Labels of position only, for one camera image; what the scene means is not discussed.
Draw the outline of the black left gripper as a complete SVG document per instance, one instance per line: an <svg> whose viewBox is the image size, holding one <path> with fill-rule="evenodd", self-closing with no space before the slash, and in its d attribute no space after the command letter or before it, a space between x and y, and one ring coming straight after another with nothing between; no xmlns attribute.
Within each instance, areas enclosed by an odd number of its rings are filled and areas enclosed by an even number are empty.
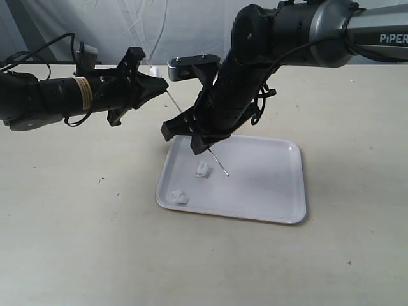
<svg viewBox="0 0 408 306"><path fill-rule="evenodd" d="M164 94L168 83L138 71L145 52L141 47L129 47L116 68L89 69L84 76L93 85L93 98L84 119L98 112L108 112L111 126L122 124L122 117L132 108Z"/></svg>

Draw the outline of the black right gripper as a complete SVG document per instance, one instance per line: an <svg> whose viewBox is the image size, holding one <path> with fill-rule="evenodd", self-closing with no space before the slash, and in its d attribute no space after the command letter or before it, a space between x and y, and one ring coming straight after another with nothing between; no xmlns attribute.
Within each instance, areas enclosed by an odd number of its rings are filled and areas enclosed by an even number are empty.
<svg viewBox="0 0 408 306"><path fill-rule="evenodd" d="M194 106L163 122L160 132L166 141L192 136L195 155L228 139L244 122L260 114L252 102L265 80L265 68L244 66L236 60L196 60L193 71L203 85Z"/></svg>

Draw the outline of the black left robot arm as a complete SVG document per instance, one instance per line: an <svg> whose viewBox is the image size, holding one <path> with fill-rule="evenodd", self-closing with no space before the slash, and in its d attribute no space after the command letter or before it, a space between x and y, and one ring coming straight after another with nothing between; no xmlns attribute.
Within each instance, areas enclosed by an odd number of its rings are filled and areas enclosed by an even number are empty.
<svg viewBox="0 0 408 306"><path fill-rule="evenodd" d="M63 121L76 127L82 123L69 118L107 113L112 127L132 109L164 94L168 83L161 77L140 72L145 52L129 47L114 68L86 69L78 76L38 80L30 73L1 74L1 121L12 131L29 131Z"/></svg>

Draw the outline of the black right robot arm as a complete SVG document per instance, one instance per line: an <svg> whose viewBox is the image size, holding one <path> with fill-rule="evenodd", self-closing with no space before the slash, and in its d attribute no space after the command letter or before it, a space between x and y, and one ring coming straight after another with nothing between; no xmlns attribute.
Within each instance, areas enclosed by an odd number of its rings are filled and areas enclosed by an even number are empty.
<svg viewBox="0 0 408 306"><path fill-rule="evenodd" d="M215 55L174 58L174 82L198 79L194 105L165 121L166 140L190 136L201 154L242 124L256 125L276 91L267 80L282 66L339 68L362 56L378 62L407 61L407 6L362 8L355 1L281 1L275 8L242 8L224 59Z"/></svg>

